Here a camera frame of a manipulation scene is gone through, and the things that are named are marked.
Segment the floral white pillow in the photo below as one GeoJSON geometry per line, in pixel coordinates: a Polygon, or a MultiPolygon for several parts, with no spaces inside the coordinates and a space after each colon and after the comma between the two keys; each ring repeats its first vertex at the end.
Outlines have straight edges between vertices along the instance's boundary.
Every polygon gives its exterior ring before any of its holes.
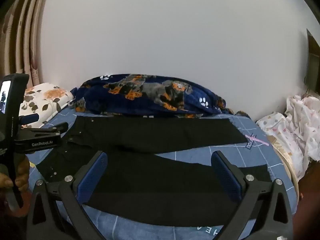
{"type": "Polygon", "coordinates": [[[41,128],[65,108],[73,98],[70,91],[51,83],[42,83],[26,89],[19,115],[38,114],[39,119],[23,126],[41,128]]]}

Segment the white patterned crumpled cloth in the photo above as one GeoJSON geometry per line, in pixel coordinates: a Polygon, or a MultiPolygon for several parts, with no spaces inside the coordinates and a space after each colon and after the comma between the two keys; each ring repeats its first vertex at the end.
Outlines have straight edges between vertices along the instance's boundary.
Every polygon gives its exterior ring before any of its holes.
{"type": "Polygon", "coordinates": [[[319,98],[288,97],[284,114],[267,115],[257,125],[285,151],[298,180],[304,177],[310,161],[319,161],[319,98]]]}

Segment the dark wall-mounted object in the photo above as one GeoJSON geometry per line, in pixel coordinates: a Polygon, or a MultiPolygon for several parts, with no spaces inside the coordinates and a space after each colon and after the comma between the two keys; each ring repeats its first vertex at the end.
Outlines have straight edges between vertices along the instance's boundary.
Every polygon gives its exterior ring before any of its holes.
{"type": "Polygon", "coordinates": [[[304,84],[313,92],[319,94],[319,61],[320,61],[320,47],[307,29],[308,38],[308,63],[304,84]]]}

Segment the blue grid bed sheet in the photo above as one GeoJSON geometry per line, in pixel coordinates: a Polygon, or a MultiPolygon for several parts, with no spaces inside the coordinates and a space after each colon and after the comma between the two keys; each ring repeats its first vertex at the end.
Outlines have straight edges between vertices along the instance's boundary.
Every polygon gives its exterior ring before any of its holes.
{"type": "MultiPolygon", "coordinates": [[[[68,122],[69,128],[74,124],[77,116],[103,117],[91,113],[76,113],[70,108],[63,109],[55,117],[44,125],[45,128],[52,127],[61,122],[68,122]]],[[[228,118],[237,129],[244,134],[251,134],[267,141],[265,133],[251,119],[244,116],[218,115],[213,118],[228,118]]],[[[251,148],[247,143],[236,145],[209,146],[204,148],[195,148],[186,151],[170,152],[158,154],[163,158],[187,163],[199,163],[210,166],[210,156],[214,151],[220,150],[229,160],[230,163],[238,167],[252,167],[267,165],[271,179],[280,178],[284,182],[287,191],[291,211],[296,212],[297,196],[285,166],[278,155],[275,153],[271,143],[266,146],[262,143],[253,142],[251,148]]],[[[42,179],[41,174],[34,165],[39,164],[49,154],[49,150],[36,152],[29,155],[30,160],[30,177],[29,189],[32,191],[38,179],[42,179]]],[[[222,226],[203,226],[191,228],[177,228],[168,226],[156,226],[134,222],[125,218],[98,211],[89,206],[84,206],[90,219],[95,226],[105,236],[106,239],[213,239],[222,226]]]]}

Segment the beige striped curtain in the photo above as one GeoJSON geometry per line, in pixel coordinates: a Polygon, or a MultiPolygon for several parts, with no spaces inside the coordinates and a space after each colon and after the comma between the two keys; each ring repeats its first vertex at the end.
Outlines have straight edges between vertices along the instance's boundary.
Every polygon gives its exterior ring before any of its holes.
{"type": "Polygon", "coordinates": [[[27,88],[41,83],[40,29],[46,0],[7,0],[1,4],[1,77],[29,75],[27,88]]]}

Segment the navy dog print blanket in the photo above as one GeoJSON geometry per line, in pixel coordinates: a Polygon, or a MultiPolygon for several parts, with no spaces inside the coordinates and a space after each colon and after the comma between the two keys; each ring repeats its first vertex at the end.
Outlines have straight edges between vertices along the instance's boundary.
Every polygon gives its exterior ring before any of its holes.
{"type": "Polygon", "coordinates": [[[210,89],[177,77],[103,75],[75,87],[71,94],[74,99],[69,105],[77,112],[183,118],[234,114],[210,89]]]}

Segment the black pants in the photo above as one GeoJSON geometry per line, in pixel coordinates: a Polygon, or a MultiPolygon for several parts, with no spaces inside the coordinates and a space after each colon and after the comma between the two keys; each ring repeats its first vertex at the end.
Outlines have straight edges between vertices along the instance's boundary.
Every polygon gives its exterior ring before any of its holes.
{"type": "Polygon", "coordinates": [[[37,169],[46,181],[61,181],[102,151],[107,167],[88,206],[153,225],[222,225],[242,191],[210,149],[244,142],[227,118],[79,116],[37,169]]]}

